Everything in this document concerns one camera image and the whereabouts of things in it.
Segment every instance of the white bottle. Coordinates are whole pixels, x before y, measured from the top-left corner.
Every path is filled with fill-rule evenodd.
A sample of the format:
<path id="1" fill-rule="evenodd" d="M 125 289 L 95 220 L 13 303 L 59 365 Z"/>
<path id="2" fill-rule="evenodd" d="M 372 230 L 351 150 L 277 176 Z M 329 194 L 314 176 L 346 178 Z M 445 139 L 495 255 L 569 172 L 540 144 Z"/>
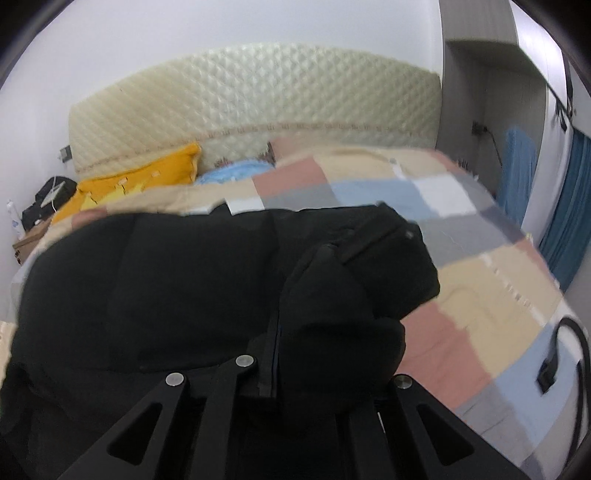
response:
<path id="1" fill-rule="evenodd" d="M 10 220 L 12 220 L 12 228 L 17 234 L 18 239 L 22 240 L 25 236 L 25 229 L 22 226 L 21 218 L 18 216 L 17 208 L 14 206 L 14 202 L 12 200 L 9 200 L 6 204 L 6 210 L 10 215 Z"/>

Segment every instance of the wooden nightstand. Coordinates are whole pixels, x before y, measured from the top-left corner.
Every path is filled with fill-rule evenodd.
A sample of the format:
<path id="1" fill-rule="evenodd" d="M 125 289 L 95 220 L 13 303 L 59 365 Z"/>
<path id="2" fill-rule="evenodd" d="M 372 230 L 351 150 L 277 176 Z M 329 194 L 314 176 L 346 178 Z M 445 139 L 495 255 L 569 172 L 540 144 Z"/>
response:
<path id="1" fill-rule="evenodd" d="M 14 249 L 14 256 L 16 257 L 19 265 L 25 263 L 25 260 L 29 255 L 31 255 L 31 252 L 37 246 L 39 240 L 43 238 L 43 235 L 45 235 L 50 225 L 51 217 L 35 225 L 27 232 L 22 240 L 19 240 L 17 243 L 12 245 Z"/>

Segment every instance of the yellow pillow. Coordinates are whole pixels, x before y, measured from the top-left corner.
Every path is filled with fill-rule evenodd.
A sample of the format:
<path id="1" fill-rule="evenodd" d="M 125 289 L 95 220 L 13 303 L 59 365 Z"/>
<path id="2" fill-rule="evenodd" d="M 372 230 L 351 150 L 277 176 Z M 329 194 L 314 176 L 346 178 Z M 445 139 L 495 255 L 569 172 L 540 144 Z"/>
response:
<path id="1" fill-rule="evenodd" d="M 52 223 L 152 187 L 192 183 L 197 176 L 200 156 L 199 145 L 191 143 L 143 167 L 108 177 L 83 180 L 76 187 L 74 196 L 53 216 Z"/>

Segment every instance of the electrical outlet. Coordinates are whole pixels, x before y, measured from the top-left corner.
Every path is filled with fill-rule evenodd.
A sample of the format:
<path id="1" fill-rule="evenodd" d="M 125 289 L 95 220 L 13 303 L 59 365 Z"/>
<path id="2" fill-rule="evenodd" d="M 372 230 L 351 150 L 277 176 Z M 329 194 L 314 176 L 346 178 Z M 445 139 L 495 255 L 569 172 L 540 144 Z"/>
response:
<path id="1" fill-rule="evenodd" d="M 69 145 L 60 150 L 60 159 L 63 163 L 66 163 L 68 160 L 72 159 L 72 149 Z"/>

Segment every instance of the metal screw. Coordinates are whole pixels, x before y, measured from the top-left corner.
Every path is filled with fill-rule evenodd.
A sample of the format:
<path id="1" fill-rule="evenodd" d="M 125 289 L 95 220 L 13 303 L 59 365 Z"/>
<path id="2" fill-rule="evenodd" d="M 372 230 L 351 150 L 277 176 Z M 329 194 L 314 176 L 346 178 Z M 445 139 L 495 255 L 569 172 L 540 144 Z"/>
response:
<path id="1" fill-rule="evenodd" d="M 166 377 L 166 384 L 170 385 L 171 387 L 178 387 L 181 383 L 184 382 L 183 374 L 175 372 L 173 374 L 169 374 Z"/>
<path id="2" fill-rule="evenodd" d="M 250 355 L 241 355 L 236 358 L 236 364 L 239 367 L 243 367 L 243 368 L 251 366 L 254 362 L 255 362 L 254 358 L 251 357 Z"/>
<path id="3" fill-rule="evenodd" d="M 412 386 L 413 379 L 408 375 L 396 375 L 396 377 L 394 377 L 394 383 L 401 390 L 406 390 Z"/>

